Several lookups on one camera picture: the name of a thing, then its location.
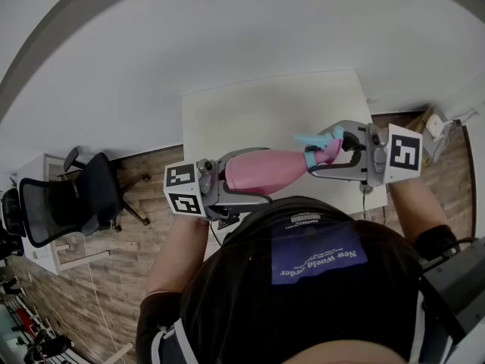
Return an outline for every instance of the white table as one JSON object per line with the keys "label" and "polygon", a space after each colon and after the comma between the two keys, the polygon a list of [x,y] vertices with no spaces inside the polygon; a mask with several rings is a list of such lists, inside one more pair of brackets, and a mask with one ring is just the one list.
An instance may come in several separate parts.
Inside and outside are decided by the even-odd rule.
{"label": "white table", "polygon": [[[17,185],[20,185],[22,178],[47,181],[49,180],[49,169],[59,165],[62,166],[62,163],[63,161],[60,159],[49,158],[42,154],[31,162],[26,163],[17,171]],[[53,241],[42,248],[35,248],[26,237],[22,237],[22,243],[25,257],[56,275],[69,268],[109,256],[109,251],[104,251],[71,262],[60,263],[58,251],[69,248],[68,245],[56,246],[55,241]]]}
{"label": "white table", "polygon": [[[357,74],[330,71],[254,80],[183,97],[185,160],[218,159],[235,149],[264,146],[302,152],[293,135],[314,134],[341,120],[371,122]],[[345,213],[361,212],[358,181],[305,174],[273,194],[303,195]],[[366,197],[365,208],[387,204],[385,187]]]}

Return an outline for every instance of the black office chair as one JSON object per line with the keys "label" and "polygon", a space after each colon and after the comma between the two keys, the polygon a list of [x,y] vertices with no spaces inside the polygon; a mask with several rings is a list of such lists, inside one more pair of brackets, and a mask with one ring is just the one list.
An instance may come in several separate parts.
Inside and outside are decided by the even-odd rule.
{"label": "black office chair", "polygon": [[0,221],[0,260],[10,255],[23,256],[23,244],[20,236],[9,234]]}
{"label": "black office chair", "polygon": [[150,180],[149,175],[143,174],[120,188],[116,171],[105,154],[97,154],[87,165],[76,160],[78,155],[73,149],[64,162],[64,171],[71,166],[81,169],[74,180],[42,182],[24,178],[20,182],[23,223],[29,241],[37,248],[72,232],[84,236],[110,228],[119,232],[117,216],[123,209],[143,225],[150,224],[123,200],[123,195],[140,180]]}
{"label": "black office chair", "polygon": [[22,211],[20,209],[20,200],[18,190],[12,187],[3,193],[2,211],[5,229],[11,235],[27,237],[23,227]]}

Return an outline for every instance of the blue label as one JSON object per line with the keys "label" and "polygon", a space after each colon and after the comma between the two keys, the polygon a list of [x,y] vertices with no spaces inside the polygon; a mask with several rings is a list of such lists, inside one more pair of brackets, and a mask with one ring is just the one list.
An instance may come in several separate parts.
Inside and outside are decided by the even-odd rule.
{"label": "blue label", "polygon": [[320,223],[320,215],[304,214],[273,228],[273,284],[293,284],[336,268],[367,262],[352,223]]}

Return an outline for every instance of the wooden floor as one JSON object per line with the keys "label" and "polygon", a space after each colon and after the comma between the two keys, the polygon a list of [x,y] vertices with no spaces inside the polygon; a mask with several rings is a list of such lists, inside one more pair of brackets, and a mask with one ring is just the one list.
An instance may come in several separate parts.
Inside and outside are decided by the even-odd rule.
{"label": "wooden floor", "polygon": [[[386,124],[389,118],[378,118],[376,122]],[[400,116],[393,122],[407,124],[407,119]],[[148,183],[139,183],[127,194],[132,207],[141,215],[146,214],[151,224],[143,227],[130,215],[122,214],[120,224],[123,230],[120,233],[104,231],[86,238],[88,254],[107,249],[111,252],[109,258],[91,263],[91,270],[99,303],[118,348],[135,342],[139,304],[144,297],[146,279],[172,219],[162,190],[164,167],[180,160],[183,160],[182,148],[123,160],[123,168],[118,171],[122,184],[138,174],[152,176]],[[465,138],[461,131],[452,136],[439,163],[423,170],[423,178],[445,209],[457,237],[471,236],[471,179]],[[391,200],[385,211],[386,225],[400,231]],[[381,208],[370,213],[374,221],[384,223]],[[69,250],[59,252],[62,262],[86,255],[81,234],[63,237],[57,244],[70,245]],[[211,239],[208,254],[216,249],[217,244]],[[27,305],[36,306],[40,315],[47,317],[58,333],[69,336],[78,353],[95,363],[114,354],[116,350],[96,302],[87,265],[55,276],[25,258],[11,257],[8,262],[8,274],[17,275],[27,291]],[[33,282],[29,282],[28,273]],[[125,356],[125,362],[135,363],[134,350]]]}

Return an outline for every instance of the person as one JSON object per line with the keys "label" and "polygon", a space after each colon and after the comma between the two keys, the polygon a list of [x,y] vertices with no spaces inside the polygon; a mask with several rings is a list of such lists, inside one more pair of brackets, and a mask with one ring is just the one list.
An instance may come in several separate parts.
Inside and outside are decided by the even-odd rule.
{"label": "person", "polygon": [[203,262],[209,223],[176,216],[140,306],[138,363],[178,362],[155,338],[178,319],[199,363],[417,362],[418,261],[456,238],[421,179],[389,189],[404,237],[295,196],[248,215]]}
{"label": "person", "polygon": [[12,295],[18,295],[22,293],[23,295],[25,294],[25,291],[23,288],[12,288],[15,284],[18,283],[17,277],[11,279],[10,281],[7,282],[7,277],[2,275],[0,277],[0,293],[2,294],[12,294]]}

